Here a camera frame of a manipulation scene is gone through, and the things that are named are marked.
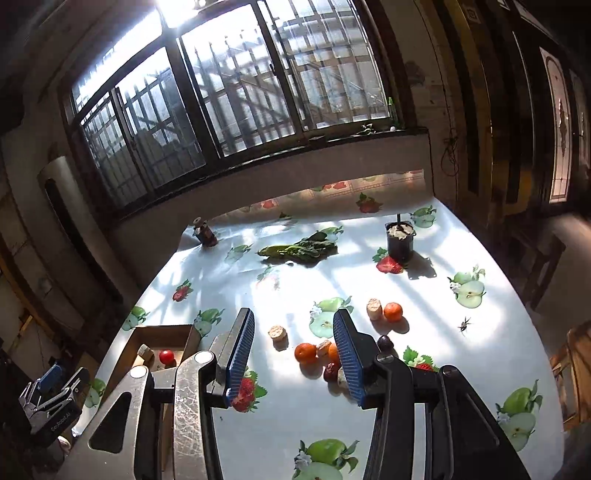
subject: small bottle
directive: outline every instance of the small bottle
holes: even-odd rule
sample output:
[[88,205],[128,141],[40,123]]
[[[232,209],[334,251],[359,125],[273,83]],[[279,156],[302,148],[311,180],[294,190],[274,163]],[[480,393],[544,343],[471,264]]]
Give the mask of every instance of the small bottle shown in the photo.
[[215,247],[217,238],[209,228],[206,220],[197,217],[193,220],[193,236],[196,236],[204,247]]

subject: sunlight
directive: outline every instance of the sunlight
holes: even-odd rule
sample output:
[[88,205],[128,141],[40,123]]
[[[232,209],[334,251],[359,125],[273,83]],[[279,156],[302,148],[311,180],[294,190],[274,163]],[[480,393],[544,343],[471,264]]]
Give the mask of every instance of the sunlight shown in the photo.
[[199,7],[205,6],[204,0],[200,0],[198,4],[195,0],[157,0],[157,2],[166,24],[170,28],[178,27],[195,17],[199,13],[197,5]]
[[81,108],[127,60],[161,34],[160,16],[154,10],[97,60],[94,70],[91,68],[78,80],[79,95],[74,99],[78,108]]

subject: green apple print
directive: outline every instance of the green apple print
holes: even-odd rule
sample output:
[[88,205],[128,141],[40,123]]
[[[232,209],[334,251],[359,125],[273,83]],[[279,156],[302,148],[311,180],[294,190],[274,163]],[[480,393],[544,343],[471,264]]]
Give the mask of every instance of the green apple print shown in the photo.
[[330,226],[328,228],[323,228],[320,232],[326,234],[326,241],[336,243],[339,239],[339,235],[343,233],[343,226]]
[[193,326],[201,334],[201,337],[205,337],[209,332],[212,331],[212,326],[222,321],[222,313],[225,309],[209,309],[202,312],[199,310],[197,317],[193,320]]
[[90,382],[89,387],[84,406],[92,408],[100,403],[100,398],[105,393],[106,384],[100,378],[95,378]]
[[428,207],[419,208],[414,213],[411,213],[410,218],[417,227],[429,228],[433,226],[435,213],[437,213],[437,209],[433,208],[433,205],[429,205]]
[[340,297],[322,300],[320,303],[314,302],[310,310],[310,330],[319,338],[331,338],[333,336],[332,322],[335,312],[338,309],[347,309],[349,313],[353,312],[351,297],[343,300]]
[[273,289],[279,290],[279,276],[277,276],[275,273],[272,273],[272,272],[273,272],[273,266],[269,265],[265,270],[263,270],[262,273],[259,273],[256,276],[256,282],[257,282],[257,284],[261,284],[265,280],[272,281],[273,282]]
[[538,412],[542,406],[542,395],[538,393],[538,381],[532,388],[522,387],[515,390],[501,407],[496,405],[496,421],[507,435],[507,438],[517,452],[527,445],[532,433],[535,432],[534,407],[538,405]]
[[224,261],[228,264],[236,263],[246,252],[251,250],[251,247],[252,245],[238,245],[237,247],[231,248]]
[[125,319],[125,321],[123,322],[123,325],[121,326],[121,330],[128,332],[132,328],[135,328],[138,325],[141,325],[142,323],[145,322],[146,317],[148,315],[149,315],[149,312],[146,313],[146,311],[142,307],[138,307],[136,305],[135,307],[133,307],[131,309],[131,312],[129,312],[129,315],[127,315],[127,318]]
[[294,457],[295,472],[291,477],[300,480],[342,480],[340,470],[349,465],[351,473],[359,460],[351,455],[359,440],[355,440],[350,446],[337,439],[324,439],[312,443],[308,448],[300,440],[298,454]]
[[448,277],[449,287],[456,296],[457,302],[468,309],[475,309],[482,303],[486,293],[480,277],[486,274],[483,268],[476,265],[471,272],[458,272],[453,278]]

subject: window sill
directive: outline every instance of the window sill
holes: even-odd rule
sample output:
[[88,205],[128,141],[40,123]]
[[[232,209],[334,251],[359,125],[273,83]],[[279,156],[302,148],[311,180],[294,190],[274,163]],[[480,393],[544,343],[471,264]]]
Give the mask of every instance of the window sill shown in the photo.
[[[253,158],[251,160],[242,160],[242,161],[235,163],[235,164],[227,163],[226,168],[223,168],[223,170],[216,170],[215,172],[212,172],[209,174],[206,173],[205,175],[199,176],[195,180],[186,181],[188,176],[197,176],[197,174],[203,174],[204,170],[207,169],[207,167],[208,167],[206,165],[204,167],[198,168],[197,170],[195,170],[191,173],[188,173],[182,177],[179,177],[179,178],[173,180],[169,184],[164,185],[163,186],[164,188],[168,187],[168,191],[159,195],[157,198],[154,198],[154,199],[149,200],[147,202],[145,201],[145,199],[142,199],[141,206],[131,208],[129,210],[125,209],[122,212],[121,216],[119,217],[118,221],[114,222],[114,224],[111,225],[111,227],[113,228],[114,226],[116,226],[117,223],[119,223],[123,220],[128,220],[128,219],[132,218],[133,216],[137,215],[138,213],[149,210],[150,208],[155,207],[156,205],[159,205],[161,203],[164,203],[164,202],[166,202],[178,195],[181,195],[185,192],[188,192],[189,190],[192,190],[196,187],[204,185],[210,181],[217,180],[223,176],[230,175],[232,173],[236,173],[238,171],[244,170],[249,167],[253,167],[255,165],[260,165],[260,164],[264,164],[267,162],[280,160],[282,158],[290,157],[292,155],[297,155],[297,154],[301,154],[301,153],[306,153],[309,151],[322,150],[324,148],[335,147],[337,145],[365,142],[367,140],[375,140],[378,138],[408,137],[408,136],[412,136],[412,135],[425,135],[427,133],[428,133],[427,128],[416,127],[416,128],[409,128],[409,129],[403,129],[403,130],[396,130],[395,132],[385,131],[385,132],[376,132],[374,134],[369,134],[369,135],[349,135],[347,137],[335,138],[332,140],[323,140],[322,139],[323,137],[321,137],[319,140],[312,141],[309,144],[303,145],[300,147],[288,148],[286,150],[282,150],[277,153],[263,155],[261,157]],[[179,183],[181,181],[184,182],[182,184],[182,186],[176,187],[174,185],[175,183]]]

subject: window frame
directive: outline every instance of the window frame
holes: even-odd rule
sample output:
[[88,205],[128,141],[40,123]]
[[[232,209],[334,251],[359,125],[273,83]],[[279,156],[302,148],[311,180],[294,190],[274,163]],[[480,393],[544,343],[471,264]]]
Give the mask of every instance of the window frame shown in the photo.
[[[402,128],[410,127],[411,129],[416,127],[412,94],[410,92],[410,87],[404,85],[404,81],[407,83],[407,78],[402,57],[396,56],[395,54],[392,55],[393,49],[400,53],[397,43],[394,45],[391,44],[392,39],[394,39],[395,42],[394,32],[391,27],[389,31],[385,32],[389,42],[389,48],[386,48],[379,35],[377,22],[375,22],[372,17],[371,6],[366,4],[365,0],[350,0],[350,2],[356,9],[363,30],[365,31],[367,42],[371,48],[372,60],[374,61],[373,63],[383,86],[384,96],[386,99],[388,99],[388,97],[394,99],[394,108],[397,116],[396,120],[398,121],[399,126]],[[203,98],[199,89],[196,87],[196,77],[190,64],[187,51],[184,48],[182,35],[213,18],[244,5],[251,5],[254,10],[271,61],[273,64],[281,65],[281,68],[276,69],[274,73],[279,86],[284,93],[287,110],[293,123],[294,133],[286,137],[270,140],[260,145],[249,147],[237,153],[224,156],[221,152],[217,135],[213,129],[212,120],[209,118],[207,109],[202,108],[202,105],[204,105]],[[175,28],[169,28],[167,26],[160,9],[158,6],[156,6],[156,8],[160,13],[163,28],[162,34],[129,58],[86,101],[78,113],[74,107],[74,98],[72,94],[72,86],[77,79],[73,72],[83,72],[84,69],[87,68],[87,62],[83,64],[80,62],[75,65],[75,67],[77,66],[78,68],[71,69],[70,73],[65,75],[58,88],[59,98],[61,99],[62,121],[66,130],[70,150],[72,151],[74,161],[81,172],[81,177],[87,190],[87,198],[93,203],[93,208],[98,217],[97,220],[104,228],[110,228],[121,219],[150,207],[158,201],[171,198],[176,194],[185,191],[188,186],[194,185],[202,180],[207,180],[212,176],[217,176],[226,171],[231,171],[235,167],[247,163],[254,163],[257,160],[264,158],[269,159],[277,154],[289,154],[290,150],[293,151],[293,153],[299,153],[302,147],[305,147],[307,150],[323,148],[326,142],[314,141],[315,137],[324,137],[324,140],[327,141],[346,138],[359,132],[363,124],[372,123],[374,128],[383,130],[390,127],[395,120],[389,113],[388,116],[384,118],[353,121],[305,131],[295,103],[295,98],[291,92],[290,83],[287,79],[287,72],[283,68],[280,53],[272,39],[273,32],[269,29],[264,19],[258,0],[226,0],[224,2],[214,3],[213,5],[203,8],[199,12],[199,15],[196,15]],[[121,105],[119,104],[119,99],[115,95],[115,88],[121,80],[130,74],[130,72],[161,48],[166,49],[171,71],[177,83],[181,100],[206,164],[195,168],[188,173],[182,174],[161,186],[155,188],[152,188],[151,186],[148,188],[147,186],[148,193],[146,195],[128,203],[124,207],[117,207],[115,201],[108,193],[107,188],[100,180],[101,175],[90,155],[90,150],[85,140],[81,123],[93,108],[101,103],[103,97],[108,94],[113,102],[116,120],[121,132],[124,133],[126,146],[129,149],[130,155],[132,155],[132,160],[138,169],[138,174],[142,177],[142,182],[144,182],[144,184],[148,183],[143,169],[138,167],[138,164],[141,164],[141,161],[135,158],[136,154],[133,152],[133,149],[129,144],[130,138],[127,138],[126,134],[128,126],[122,116],[122,112],[119,111]]]

